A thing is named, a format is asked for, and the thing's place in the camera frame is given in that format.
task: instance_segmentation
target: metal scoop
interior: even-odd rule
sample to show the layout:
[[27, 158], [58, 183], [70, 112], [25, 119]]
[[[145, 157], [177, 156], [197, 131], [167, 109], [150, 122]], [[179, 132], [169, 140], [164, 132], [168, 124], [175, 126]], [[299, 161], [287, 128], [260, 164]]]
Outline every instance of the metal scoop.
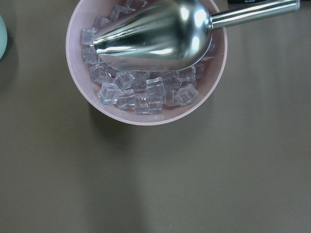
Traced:
[[204, 56], [212, 30], [293, 12], [299, 4], [299, 0], [269, 0], [210, 15], [199, 0], [160, 0], [113, 25], [94, 47], [117, 70], [180, 70]]

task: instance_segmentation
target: scoop handle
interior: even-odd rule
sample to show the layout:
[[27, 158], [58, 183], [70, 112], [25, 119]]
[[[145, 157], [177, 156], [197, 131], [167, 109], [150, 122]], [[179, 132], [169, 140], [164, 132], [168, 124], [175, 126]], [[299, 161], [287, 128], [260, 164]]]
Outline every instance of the scoop handle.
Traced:
[[266, 17], [277, 16], [299, 9], [300, 0], [268, 0], [233, 11], [219, 12], [210, 16], [212, 29], [241, 24]]

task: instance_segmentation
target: pink bowl rim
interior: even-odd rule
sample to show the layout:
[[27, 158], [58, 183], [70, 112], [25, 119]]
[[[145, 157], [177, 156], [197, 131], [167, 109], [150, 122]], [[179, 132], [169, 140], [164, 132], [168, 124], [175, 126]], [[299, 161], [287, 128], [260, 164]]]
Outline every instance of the pink bowl rim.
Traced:
[[[70, 31], [71, 31], [71, 27], [72, 27], [72, 24], [73, 24], [73, 19], [75, 18], [75, 15], [77, 14], [78, 12], [78, 9], [80, 8], [80, 5], [83, 3], [84, 0], [80, 0], [79, 3], [77, 4], [77, 6], [75, 7], [73, 13], [72, 13], [72, 16], [70, 18], [70, 21], [69, 21], [69, 25], [68, 25], [68, 29], [67, 29], [67, 33], [66, 33], [66, 59], [67, 59], [67, 64], [68, 64], [68, 67], [69, 67], [69, 71], [70, 71], [70, 74], [71, 74], [71, 77], [74, 81], [74, 83], [76, 84], [78, 90], [81, 92], [81, 94], [84, 96], [84, 98], [86, 98], [86, 100], [93, 106], [95, 107], [97, 110], [99, 110], [100, 112], [104, 113], [105, 115], [107, 115], [108, 117], [111, 117], [115, 120], [118, 120], [120, 122], [124, 122], [124, 123], [127, 123], [127, 124], [132, 124], [132, 125], [140, 125], [140, 126], [152, 126], [152, 125], [161, 125], [161, 124], [166, 124], [166, 123], [170, 123], [170, 122], [173, 122], [173, 121], [176, 121], [178, 119], [181, 119], [183, 117], [185, 117], [186, 115], [190, 114], [191, 112], [193, 112], [194, 110], [196, 110], [199, 106], [201, 106], [208, 98], [209, 96], [212, 94], [212, 92], [215, 90], [222, 74], [223, 74], [223, 71], [225, 69], [225, 64], [226, 64], [226, 59], [227, 59], [227, 51], [228, 51], [228, 41], [227, 41], [227, 32], [226, 32], [226, 29], [225, 28], [222, 28], [221, 30], [223, 30], [223, 34], [224, 34], [224, 59], [223, 59], [223, 63], [222, 63], [222, 66], [221, 66], [221, 69], [220, 69], [220, 72], [218, 74], [218, 77], [214, 83], [214, 85], [212, 86], [212, 88], [209, 90], [209, 92], [204, 96], [204, 98], [199, 101], [195, 106], [193, 106], [192, 108], [190, 108], [189, 110], [187, 110], [186, 112], [178, 115], [178, 116], [175, 116], [175, 117], [172, 117], [170, 119], [167, 119], [167, 120], [163, 120], [163, 121], [156, 121], [156, 122], [137, 122], [137, 121], [130, 121], [130, 120], [126, 120], [126, 119], [123, 119], [123, 118], [120, 118], [120, 117], [117, 117], [113, 114], [110, 114], [109, 112], [106, 112], [104, 111], [103, 109], [101, 109], [83, 90], [83, 88], [79, 85], [78, 81], [74, 78], [74, 72], [73, 72], [73, 69], [71, 67], [71, 64], [70, 64], [70, 57], [69, 57], [69, 38], [70, 38]], [[213, 1], [213, 0], [209, 0], [210, 3], [213, 5], [213, 7], [215, 7], [216, 11], [219, 12], [219, 8], [217, 7], [216, 3]]]

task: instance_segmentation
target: pink bowl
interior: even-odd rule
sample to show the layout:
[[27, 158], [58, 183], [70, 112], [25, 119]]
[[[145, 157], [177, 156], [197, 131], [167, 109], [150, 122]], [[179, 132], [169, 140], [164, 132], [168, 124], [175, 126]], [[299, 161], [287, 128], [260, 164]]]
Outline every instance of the pink bowl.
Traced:
[[[210, 13], [219, 12], [212, 0], [202, 0]], [[95, 108], [107, 116], [133, 125], [160, 125], [178, 120], [198, 108], [215, 89], [225, 67], [227, 57], [227, 35], [225, 29], [212, 32], [212, 42], [216, 45], [215, 58], [206, 61], [205, 77], [198, 82], [197, 90], [200, 92], [196, 102], [174, 109], [164, 109], [162, 114], [137, 115], [132, 111], [122, 111], [113, 105], [100, 103], [97, 93], [98, 84], [92, 83], [89, 78], [88, 67], [82, 62], [81, 55], [81, 29], [89, 28], [96, 15], [108, 16], [115, 4], [115, 0], [80, 0], [75, 8], [67, 30], [66, 57], [72, 78], [83, 96]]]

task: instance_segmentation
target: teal object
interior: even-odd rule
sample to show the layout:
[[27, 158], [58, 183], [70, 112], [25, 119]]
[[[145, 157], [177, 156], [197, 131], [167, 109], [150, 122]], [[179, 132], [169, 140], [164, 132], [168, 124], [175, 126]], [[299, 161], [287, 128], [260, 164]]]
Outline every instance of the teal object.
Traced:
[[0, 59], [4, 54], [7, 43], [8, 43], [8, 34], [6, 32], [6, 27], [3, 18], [0, 16]]

